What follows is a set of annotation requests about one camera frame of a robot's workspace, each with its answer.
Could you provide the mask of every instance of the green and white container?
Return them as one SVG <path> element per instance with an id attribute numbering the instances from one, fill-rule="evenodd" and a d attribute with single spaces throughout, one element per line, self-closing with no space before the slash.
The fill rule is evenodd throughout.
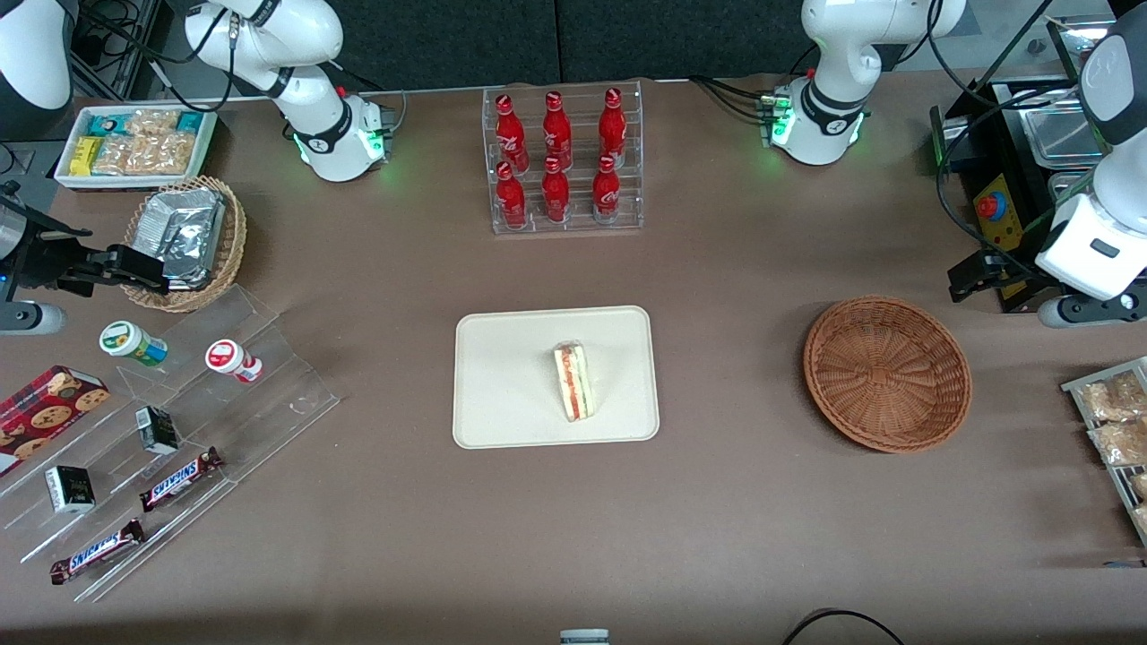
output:
<path id="1" fill-rule="evenodd" d="M 153 339 L 134 322 L 117 320 L 100 334 L 100 349 L 111 356 L 126 356 L 155 367 L 167 358 L 167 343 Z"/>

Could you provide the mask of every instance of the wicker basket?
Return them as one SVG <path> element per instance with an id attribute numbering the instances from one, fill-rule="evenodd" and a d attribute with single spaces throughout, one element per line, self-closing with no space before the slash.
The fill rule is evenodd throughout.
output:
<path id="1" fill-rule="evenodd" d="M 884 452 L 936 448 L 963 422 L 972 373 L 952 334 L 906 302 L 834 304 L 804 344 L 804 378 L 828 420 Z"/>
<path id="2" fill-rule="evenodd" d="M 165 296 L 139 287 L 125 286 L 124 290 L 127 292 L 127 297 L 140 306 L 162 309 L 171 313 L 195 311 L 213 302 L 235 282 L 239 265 L 243 261 L 243 244 L 247 242 L 247 217 L 243 215 L 243 204 L 239 203 L 235 193 L 226 184 L 211 177 L 196 177 L 173 186 L 164 186 L 159 188 L 159 193 L 192 188 L 211 188 L 218 191 L 227 200 L 227 211 L 224 213 L 223 232 L 219 234 L 219 246 L 216 248 L 211 281 L 198 292 L 171 292 Z M 135 238 L 135 227 L 139 226 L 146 203 L 145 201 L 135 209 L 135 217 L 127 225 L 125 244 L 131 244 Z"/>

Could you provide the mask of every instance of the aluminum foil package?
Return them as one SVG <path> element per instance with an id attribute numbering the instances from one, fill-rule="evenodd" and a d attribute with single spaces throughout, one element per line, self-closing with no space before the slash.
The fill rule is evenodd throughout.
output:
<path id="1" fill-rule="evenodd" d="M 143 205 L 132 248 L 163 261 L 174 292 L 198 290 L 211 281 L 226 200 L 211 188 L 151 195 Z"/>

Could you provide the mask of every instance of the red cookie box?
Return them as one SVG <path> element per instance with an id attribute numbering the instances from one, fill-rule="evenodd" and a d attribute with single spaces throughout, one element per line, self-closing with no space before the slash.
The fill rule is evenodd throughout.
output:
<path id="1" fill-rule="evenodd" d="M 0 476 L 110 396 L 100 379 L 55 365 L 0 402 Z"/>

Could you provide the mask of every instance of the red bottle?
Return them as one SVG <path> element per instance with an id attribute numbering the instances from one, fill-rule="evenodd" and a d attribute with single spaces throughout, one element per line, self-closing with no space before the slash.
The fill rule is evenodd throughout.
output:
<path id="1" fill-rule="evenodd" d="M 606 90 L 606 111 L 598 122 L 601 154 L 614 157 L 614 168 L 625 165 L 625 112 L 622 111 L 622 91 Z"/>
<path id="2" fill-rule="evenodd" d="M 593 218 L 598 224 L 612 224 L 617 219 L 617 196 L 622 182 L 614 172 L 614 157 L 601 155 L 598 176 L 593 178 Z"/>
<path id="3" fill-rule="evenodd" d="M 494 99 L 494 108 L 498 110 L 498 146 L 502 150 L 502 158 L 509 162 L 515 173 L 522 174 L 530 170 L 530 153 L 525 151 L 522 119 L 514 114 L 514 101 L 506 94 Z"/>
<path id="4" fill-rule="evenodd" d="M 546 217 L 555 224 L 565 222 L 570 207 L 570 182 L 562 172 L 562 162 L 554 155 L 546 157 L 546 176 L 541 178 L 541 194 L 546 197 Z"/>
<path id="5" fill-rule="evenodd" d="M 525 191 L 522 184 L 514 178 L 514 171 L 509 163 L 498 162 L 498 208 L 501 209 L 502 220 L 506 226 L 513 230 L 525 228 Z"/>
<path id="6" fill-rule="evenodd" d="M 541 131 L 546 134 L 546 154 L 556 156 L 562 162 L 562 170 L 569 170 L 574 165 L 574 130 L 557 92 L 546 92 L 546 118 L 541 121 Z"/>

